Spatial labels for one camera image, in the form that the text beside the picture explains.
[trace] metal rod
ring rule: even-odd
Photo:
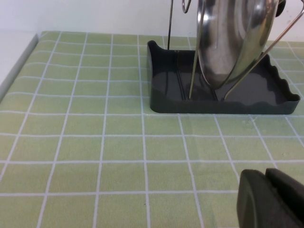
[[[182,0],[181,4],[182,4],[182,11],[184,13],[188,13],[188,10],[189,10],[190,4],[191,4],[191,0],[188,0],[186,7],[185,7],[185,0]]]
[[[271,49],[282,39],[283,36],[285,36],[285,34],[295,25],[295,23],[298,22],[298,20],[304,15],[304,0],[301,0],[301,2],[303,3],[303,8],[301,13],[294,19],[294,21],[284,30],[284,32],[269,46],[269,48],[267,48],[267,50],[260,55],[260,57],[257,59],[257,61],[254,63],[254,65],[247,70],[244,73],[244,76],[241,77],[233,86],[231,89],[229,89],[229,91],[226,93],[224,100],[227,99],[228,95],[244,80],[244,78],[251,72],[251,70],[253,70],[253,68],[255,68],[257,66],[257,64],[271,51]]]
[[[169,20],[169,34],[168,34],[168,46],[167,49],[170,49],[170,39],[171,39],[171,25],[172,25],[172,14],[173,14],[173,1],[171,0],[171,8],[170,8],[170,20]]]
[[[204,15],[204,12],[205,12],[205,5],[202,8],[201,15]],[[198,62],[198,57],[199,57],[199,47],[200,47],[200,39],[201,39],[202,32],[203,32],[203,18],[201,18],[201,20],[200,20],[199,32],[198,32],[198,35],[196,37],[196,48],[195,48],[195,54],[194,54],[194,62],[193,62],[193,69],[192,69],[192,76],[191,76],[189,99],[191,99],[192,90],[193,90],[194,75],[195,75],[195,70],[196,70],[196,64]]]

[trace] white wall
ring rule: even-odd
[[[171,0],[0,0],[0,29],[85,31],[166,35]],[[302,8],[300,0],[287,0],[275,20],[275,39]],[[196,36],[197,1],[188,14],[174,0],[172,35]],[[304,41],[304,17],[284,40]]]

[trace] green grid mat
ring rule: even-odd
[[[154,113],[151,39],[167,43],[42,34],[0,104],[1,228],[236,228],[242,170],[304,183],[303,101],[289,116]],[[280,42],[271,57],[303,98],[304,43]]]

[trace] white grid line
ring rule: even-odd
[[[41,40],[41,41],[39,41],[39,42],[40,42],[40,43],[43,43],[43,42],[55,42],[55,41],[54,41],[54,40],[51,40],[51,39],[46,39],[46,40]],[[72,42],[64,42],[64,41],[59,41],[59,44],[83,45],[83,43],[72,43]],[[89,45],[110,46],[111,44],[88,43],[87,45],[88,45],[88,46],[89,46]],[[114,46],[137,47],[138,45],[137,45],[137,44],[115,44],[115,43],[113,43],[113,47],[114,47]],[[140,47],[146,47],[147,45],[146,45],[146,44],[140,44],[139,46],[140,46]]]
[[[188,41],[188,46],[189,46],[189,48],[190,48],[190,50],[191,50],[191,43],[190,43],[189,37],[187,37],[187,41]]]
[[[45,32],[44,34],[42,34],[41,36],[40,36],[40,39],[41,38],[43,38],[46,34],[48,34],[49,33],[49,31],[47,31],[47,32]]]
[[[252,116],[250,116],[250,119],[251,119],[252,124],[254,125],[254,127],[255,127],[255,129],[256,129],[256,131],[257,131],[257,134],[258,134],[259,138],[260,138],[261,141],[262,141],[262,144],[264,145],[264,148],[265,148],[266,151],[267,151],[267,154],[268,154],[268,156],[269,156],[271,162],[273,163],[273,165],[275,166],[275,168],[278,168],[277,165],[276,165],[276,163],[275,163],[275,161],[274,161],[274,159],[273,159],[273,157],[272,157],[272,155],[271,155],[271,153],[270,153],[270,151],[269,151],[269,149],[268,149],[268,147],[267,147],[267,145],[266,145],[266,143],[265,143],[265,140],[264,140],[263,137],[262,137],[262,134],[261,134],[260,130],[258,129],[258,127],[257,127],[257,125],[256,125],[255,120],[252,118]]]
[[[60,39],[60,36],[61,36],[61,33],[60,33],[59,36],[58,36],[58,39],[57,39],[57,42],[56,42],[55,45],[54,45],[53,51],[55,50],[55,48],[56,48],[56,46],[57,46],[57,44],[58,44],[58,41],[59,41],[59,39]],[[33,105],[33,103],[34,103],[34,101],[35,101],[35,98],[36,98],[36,96],[37,96],[38,90],[39,90],[39,88],[40,88],[40,86],[41,86],[41,84],[42,84],[42,80],[43,80],[43,78],[44,78],[44,76],[45,76],[45,74],[46,74],[47,67],[48,67],[48,65],[49,65],[49,63],[50,63],[50,61],[51,61],[51,59],[52,59],[52,56],[53,56],[53,53],[51,53],[50,56],[49,56],[48,62],[46,63],[46,66],[45,66],[45,69],[44,69],[43,74],[42,74],[42,76],[41,76],[41,79],[40,79],[40,81],[39,81],[39,84],[38,84],[38,86],[37,86],[37,88],[36,88],[36,90],[35,90],[35,93],[33,94],[32,100],[31,100],[31,102],[30,102],[30,104],[29,104],[29,107],[28,107],[28,110],[27,110],[27,112],[26,112],[26,114],[25,114],[25,116],[24,116],[24,119],[23,119],[23,122],[22,122],[22,124],[21,124],[21,127],[20,127],[20,129],[19,129],[19,131],[18,131],[18,134],[17,134],[17,136],[16,136],[16,138],[15,138],[15,141],[14,141],[14,143],[13,143],[13,146],[12,146],[10,152],[9,152],[8,157],[7,157],[7,163],[5,163],[5,164],[4,164],[4,167],[2,168],[2,172],[1,172],[1,175],[0,175],[0,183],[1,183],[2,177],[4,176],[4,173],[5,173],[5,170],[6,170],[6,168],[7,168],[8,162],[10,161],[10,159],[11,159],[13,153],[14,153],[15,147],[16,147],[16,145],[17,145],[17,141],[18,141],[18,139],[19,139],[19,137],[20,137],[20,135],[21,135],[21,132],[22,132],[23,127],[24,127],[24,125],[25,125],[25,122],[26,122],[26,120],[27,120],[27,118],[28,118],[28,115],[29,115],[29,112],[30,112],[30,110],[31,110],[31,108],[32,108],[32,105]]]
[[[143,160],[144,160],[144,179],[145,179],[145,191],[146,191],[146,213],[147,213],[147,228],[151,227],[150,220],[150,200],[149,200],[149,181],[148,181],[148,167],[147,167],[147,153],[146,153],[146,138],[145,138],[145,128],[144,128],[144,114],[143,114],[143,87],[142,87],[142,71],[141,59],[140,59],[140,46],[139,46],[139,36],[137,36],[137,51],[138,51],[138,68],[139,68],[139,80],[140,80],[140,95],[141,95],[141,117],[142,117],[142,148],[143,148]]]
[[[88,34],[86,33],[86,35],[85,35],[85,43],[83,44],[83,51],[82,51],[82,53],[84,53],[85,48],[86,48],[87,35]],[[80,57],[80,60],[79,60],[79,67],[78,67],[78,70],[77,70],[77,75],[76,75],[76,78],[75,78],[75,81],[74,81],[74,85],[73,85],[73,89],[72,89],[72,94],[70,96],[70,101],[69,101],[69,104],[68,104],[68,107],[67,107],[65,120],[64,120],[64,123],[63,123],[63,126],[62,126],[59,142],[58,142],[58,145],[57,145],[57,150],[56,150],[56,154],[55,154],[55,157],[54,157],[54,163],[52,165],[51,173],[50,173],[50,175],[48,177],[48,180],[47,180],[48,182],[47,182],[47,187],[46,187],[46,194],[48,194],[48,192],[49,192],[52,176],[53,176],[54,171],[55,171],[56,161],[57,161],[57,158],[58,158],[58,155],[59,155],[60,146],[61,146],[61,142],[62,142],[62,138],[63,138],[62,136],[63,136],[65,128],[66,128],[67,119],[68,119],[68,113],[69,113],[71,105],[72,105],[73,95],[74,95],[74,92],[75,92],[75,88],[76,88],[77,79],[78,79],[79,72],[80,72],[80,66],[81,66],[81,63],[82,63],[82,59],[83,59],[83,55]],[[46,203],[47,203],[47,199],[48,199],[47,196],[45,196],[44,199],[43,199],[42,206],[41,206],[41,211],[40,211],[40,214],[39,214],[37,228],[40,228],[40,226],[41,226],[41,222],[42,222],[42,218],[43,218],[44,209],[45,209],[45,206],[46,206]]]
[[[304,160],[103,160],[102,164],[134,164],[134,163],[304,163]],[[50,165],[50,164],[99,164],[99,160],[72,160],[72,161],[10,161],[12,165]]]
[[[66,31],[66,32],[63,32],[63,34],[84,35],[85,33],[84,32],[75,32],[75,31]]]
[[[135,194],[193,194],[193,193],[214,193],[214,194],[237,194],[237,190],[198,190],[194,191],[99,191],[99,192],[56,192],[52,193],[0,193],[0,197],[35,197],[35,196],[87,196],[87,195],[135,195]]]
[[[282,61],[297,61],[296,58],[276,58],[276,60],[282,60]]]
[[[50,97],[70,97],[68,95],[51,95]],[[81,98],[106,98],[106,96],[89,96],[89,95],[75,95],[73,97],[81,97]],[[108,96],[108,98],[141,98],[140,96]],[[15,114],[25,114],[26,112],[23,111],[13,111],[13,110],[1,110],[0,113],[15,113]],[[65,115],[65,113],[32,113],[29,114],[32,115]],[[92,115],[92,116],[104,116],[104,114],[96,114],[96,113],[69,113],[69,115]],[[141,114],[106,114],[106,115],[116,115],[116,116],[141,116]],[[166,116],[166,117],[176,117],[174,114],[154,114],[154,113],[144,113],[146,116]],[[189,116],[187,114],[180,114],[181,117]],[[196,117],[213,117],[213,114],[197,114]],[[244,117],[247,115],[221,115],[216,114],[216,117]],[[263,117],[263,118],[274,118],[274,117],[282,117],[285,118],[286,115],[255,115],[256,117]],[[298,118],[298,117],[304,117],[304,115],[290,115],[288,118]]]
[[[297,72],[297,73],[304,73],[304,70],[284,70],[285,72]]]
[[[238,171],[237,171],[237,169],[236,169],[234,163],[232,162],[232,158],[231,158],[229,149],[228,149],[228,147],[227,147],[227,144],[226,144],[225,138],[224,138],[224,136],[223,136],[222,130],[221,130],[220,126],[219,126],[218,119],[217,119],[217,117],[216,117],[215,115],[214,115],[214,120],[215,120],[215,123],[216,123],[216,125],[217,125],[217,127],[218,127],[218,131],[219,131],[219,134],[220,134],[220,136],[221,136],[222,142],[223,142],[223,144],[224,144],[224,147],[225,147],[227,156],[228,156],[228,158],[229,158],[230,164],[231,164],[231,166],[232,166],[233,172],[235,173],[235,175],[236,175],[236,177],[237,177],[237,181],[239,182],[239,179],[240,179],[240,178],[239,178]]]
[[[46,63],[45,62],[29,62],[29,63],[26,63],[24,64],[24,66],[28,66],[28,65],[34,65],[34,64],[43,64],[45,65]],[[52,64],[50,63],[49,66],[57,66],[57,67],[66,67],[66,68],[78,68],[78,66],[70,66],[70,65],[62,65],[62,64]],[[106,69],[106,68],[109,68],[108,66],[81,66],[80,68],[97,68],[97,69]],[[113,66],[111,67],[112,69],[138,69],[138,67],[136,66]]]
[[[111,52],[113,52],[113,35],[111,36]],[[108,109],[108,100],[109,100],[109,91],[110,91],[110,78],[111,78],[111,65],[112,65],[112,56],[110,56],[109,62],[109,72],[108,72],[108,80],[107,80],[107,88],[106,88],[106,99],[104,106],[104,121],[103,121],[103,132],[101,139],[101,149],[100,149],[100,157],[99,157],[99,166],[98,166],[98,175],[97,175],[97,185],[96,185],[96,196],[95,196],[95,206],[94,206],[94,217],[93,217],[93,228],[97,225],[97,215],[98,215],[98,204],[99,204],[99,195],[100,191],[100,181],[101,181],[101,172],[102,172],[102,164],[103,164],[103,155],[104,155],[104,147],[105,147],[105,128],[106,128],[106,116]]]
[[[12,133],[0,133],[3,136],[17,136],[18,134]],[[142,137],[142,134],[106,134],[105,137]],[[185,134],[185,137],[198,137],[198,138],[221,138],[221,135],[197,135],[197,134]],[[20,134],[20,137],[60,137],[59,134]],[[64,134],[62,137],[102,137],[101,134]],[[145,134],[145,137],[182,137],[181,134]],[[223,135],[224,138],[260,138],[258,135]],[[296,135],[294,136],[284,136],[284,135],[263,135],[262,138],[278,138],[278,139],[293,139],[298,138]]]
[[[290,47],[280,47],[280,46],[275,46],[274,47],[275,49],[304,49],[304,47],[292,47],[292,46],[290,46]]]
[[[10,92],[6,95],[11,94],[26,94],[26,95],[35,95],[35,93],[28,93],[28,92]],[[49,97],[70,97],[70,95],[51,95],[51,94],[37,94],[37,96],[49,96]],[[97,96],[97,95],[73,95],[73,97],[88,97],[88,98],[106,98],[106,96]],[[126,96],[108,96],[110,98],[124,98],[124,97],[140,97],[136,95],[126,95]]]
[[[296,57],[296,59],[299,60],[300,63],[304,66],[304,63],[302,62],[303,59],[300,59],[300,58],[295,54],[295,51],[293,50],[293,48],[291,47],[291,45],[290,45],[288,42],[287,42],[287,45],[288,45],[288,47],[290,48],[290,50],[292,51],[294,57]]]
[[[34,77],[34,76],[20,76],[17,77],[15,80],[19,80],[21,78],[33,78],[33,79],[40,79],[41,77]],[[43,80],[49,80],[49,81],[65,81],[65,82],[74,82],[74,79],[58,79],[58,78],[44,78]],[[80,79],[78,82],[107,82],[107,80],[96,80],[96,79]],[[112,80],[111,82],[140,82],[139,80]]]
[[[164,38],[164,36],[162,36],[161,39],[162,39],[162,46],[163,46],[164,49],[166,49],[165,38]]]
[[[188,147],[187,147],[187,142],[186,142],[186,138],[185,138],[185,135],[184,135],[184,129],[182,127],[182,122],[181,122],[181,115],[180,114],[177,114],[177,117],[178,117],[178,120],[179,120],[179,125],[180,125],[180,132],[181,132],[181,135],[182,135],[182,140],[183,140],[183,144],[184,144],[184,150],[185,150],[185,153],[186,153],[186,158],[187,158],[187,163],[188,163],[188,169],[189,169],[189,173],[190,173],[190,176],[191,176],[191,182],[192,182],[192,188],[193,188],[193,191],[194,191],[194,199],[195,199],[195,204],[196,204],[196,208],[197,208],[197,211],[198,211],[198,216],[199,216],[199,223],[200,223],[200,226],[202,228],[204,228],[204,219],[203,219],[203,216],[202,216],[202,213],[201,213],[201,209],[200,209],[200,201],[199,201],[199,197],[197,195],[197,192],[196,192],[196,184],[195,184],[195,177],[194,177],[194,174],[193,174],[193,170],[192,170],[192,166],[191,166],[191,163],[190,163],[190,158],[189,158],[189,153],[188,153]]]
[[[286,119],[287,122],[289,123],[290,127],[293,129],[293,131],[294,131],[294,133],[295,133],[295,135],[296,135],[296,138],[298,138],[298,140],[300,141],[300,144],[304,147],[304,143],[302,142],[302,140],[301,140],[301,138],[300,138],[298,132],[297,132],[296,129],[294,128],[294,126],[291,124],[290,120],[289,120],[287,117],[285,117],[285,119]]]
[[[32,53],[50,53],[52,51],[46,51],[46,50],[37,50],[33,51]],[[67,53],[67,52],[54,52],[54,54],[60,54],[60,55],[68,55],[68,56],[81,56],[81,54],[77,53]],[[84,54],[84,56],[93,56],[93,57],[110,57],[111,55],[106,55],[106,54]],[[138,57],[138,55],[112,55],[112,57]]]

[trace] dark gray tray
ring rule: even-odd
[[[286,80],[267,55],[223,100],[231,88],[212,90],[200,76],[197,65],[189,99],[194,51],[165,50],[148,42],[147,64],[151,77],[150,108],[158,113],[189,114],[291,114],[300,96],[292,94]]]

